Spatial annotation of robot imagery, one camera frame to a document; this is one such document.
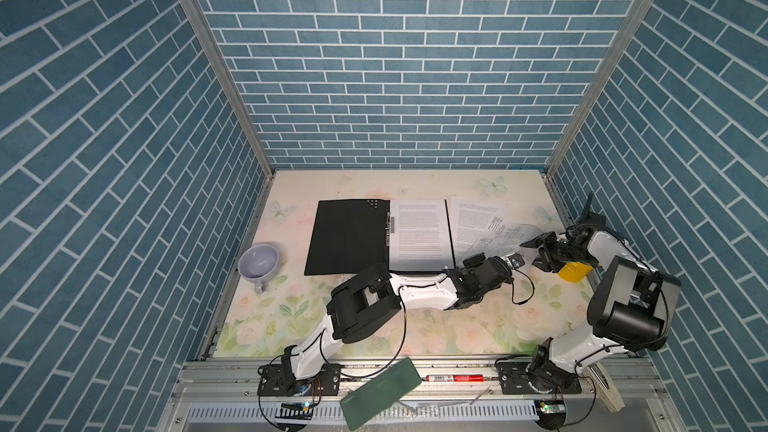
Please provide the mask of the technical drawing paper sheet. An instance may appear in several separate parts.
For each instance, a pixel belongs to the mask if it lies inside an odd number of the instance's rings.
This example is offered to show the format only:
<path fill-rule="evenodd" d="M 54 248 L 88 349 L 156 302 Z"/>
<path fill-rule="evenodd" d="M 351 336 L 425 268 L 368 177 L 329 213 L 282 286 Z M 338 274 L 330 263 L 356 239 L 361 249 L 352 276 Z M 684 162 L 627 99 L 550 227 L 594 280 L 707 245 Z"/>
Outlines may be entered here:
<path fill-rule="evenodd" d="M 493 216 L 489 224 L 471 241 L 463 259 L 483 253 L 486 257 L 506 256 L 517 252 L 522 243 L 543 233 L 531 224 L 519 224 Z"/>

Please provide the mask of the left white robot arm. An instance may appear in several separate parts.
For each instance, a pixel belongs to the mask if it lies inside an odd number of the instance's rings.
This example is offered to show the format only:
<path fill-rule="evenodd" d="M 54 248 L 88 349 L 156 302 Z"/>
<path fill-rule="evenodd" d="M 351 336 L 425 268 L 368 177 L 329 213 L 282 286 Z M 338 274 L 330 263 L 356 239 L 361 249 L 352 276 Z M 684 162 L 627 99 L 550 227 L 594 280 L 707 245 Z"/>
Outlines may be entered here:
<path fill-rule="evenodd" d="M 489 258 L 480 253 L 460 268 L 434 275 L 395 274 L 382 263 L 374 264 L 333 289 L 326 314 L 313 333 L 284 350 L 279 383 L 294 395 L 330 368 L 328 359 L 344 344 L 372 336 L 398 313 L 469 308 L 502 284 L 512 284 L 524 264 L 519 253 Z"/>

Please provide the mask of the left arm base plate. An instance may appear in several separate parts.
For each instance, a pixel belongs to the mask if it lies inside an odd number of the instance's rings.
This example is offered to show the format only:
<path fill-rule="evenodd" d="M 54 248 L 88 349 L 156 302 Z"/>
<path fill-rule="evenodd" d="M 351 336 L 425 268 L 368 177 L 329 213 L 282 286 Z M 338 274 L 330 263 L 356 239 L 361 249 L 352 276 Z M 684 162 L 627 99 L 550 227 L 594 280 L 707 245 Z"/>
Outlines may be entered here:
<path fill-rule="evenodd" d="M 263 397 L 337 396 L 340 375 L 327 365 L 314 377 L 296 379 L 288 366 L 271 363 L 258 368 L 258 395 Z"/>

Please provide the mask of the orange black file folder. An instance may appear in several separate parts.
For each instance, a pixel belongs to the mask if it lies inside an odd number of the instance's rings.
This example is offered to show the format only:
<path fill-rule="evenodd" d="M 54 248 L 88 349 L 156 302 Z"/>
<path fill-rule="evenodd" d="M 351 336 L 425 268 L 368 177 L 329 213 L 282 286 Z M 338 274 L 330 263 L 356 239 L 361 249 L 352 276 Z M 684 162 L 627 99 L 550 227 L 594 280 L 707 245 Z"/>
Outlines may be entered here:
<path fill-rule="evenodd" d="M 318 203 L 304 274 L 357 274 L 382 264 L 389 269 L 389 202 L 382 199 Z"/>

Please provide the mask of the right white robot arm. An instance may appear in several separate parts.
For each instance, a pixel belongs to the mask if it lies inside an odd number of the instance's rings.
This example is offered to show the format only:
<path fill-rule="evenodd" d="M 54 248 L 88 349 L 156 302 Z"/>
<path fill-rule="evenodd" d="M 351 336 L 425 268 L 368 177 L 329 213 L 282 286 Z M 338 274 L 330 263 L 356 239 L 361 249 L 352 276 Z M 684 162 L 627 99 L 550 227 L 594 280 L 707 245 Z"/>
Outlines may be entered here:
<path fill-rule="evenodd" d="M 655 351 L 666 343 L 682 283 L 642 259 L 605 225 L 603 216 L 577 222 L 561 235 L 543 233 L 521 246 L 538 252 L 533 265 L 544 272 L 562 272 L 568 264 L 603 270 L 586 321 L 537 347 L 527 368 L 533 388 L 564 391 L 605 357 Z"/>

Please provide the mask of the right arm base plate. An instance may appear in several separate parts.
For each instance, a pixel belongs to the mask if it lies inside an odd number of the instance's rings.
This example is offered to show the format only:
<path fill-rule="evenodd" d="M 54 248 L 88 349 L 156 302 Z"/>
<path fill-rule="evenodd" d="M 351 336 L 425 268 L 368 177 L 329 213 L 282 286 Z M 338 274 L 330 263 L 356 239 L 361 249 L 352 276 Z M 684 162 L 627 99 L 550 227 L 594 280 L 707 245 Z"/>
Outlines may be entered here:
<path fill-rule="evenodd" d="M 536 365 L 525 361 L 505 361 L 496 365 L 504 395 L 564 394 L 582 392 L 579 379 L 550 364 Z"/>

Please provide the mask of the text printed paper sheet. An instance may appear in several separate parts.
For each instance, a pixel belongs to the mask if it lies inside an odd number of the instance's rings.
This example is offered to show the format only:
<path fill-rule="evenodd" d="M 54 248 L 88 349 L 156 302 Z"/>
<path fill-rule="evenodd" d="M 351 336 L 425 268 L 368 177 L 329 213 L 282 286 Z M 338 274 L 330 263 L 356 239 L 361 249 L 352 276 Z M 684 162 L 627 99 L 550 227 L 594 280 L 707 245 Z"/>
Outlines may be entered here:
<path fill-rule="evenodd" d="M 392 200 L 399 242 L 389 248 L 389 269 L 432 273 L 455 267 L 447 203 L 444 199 Z"/>

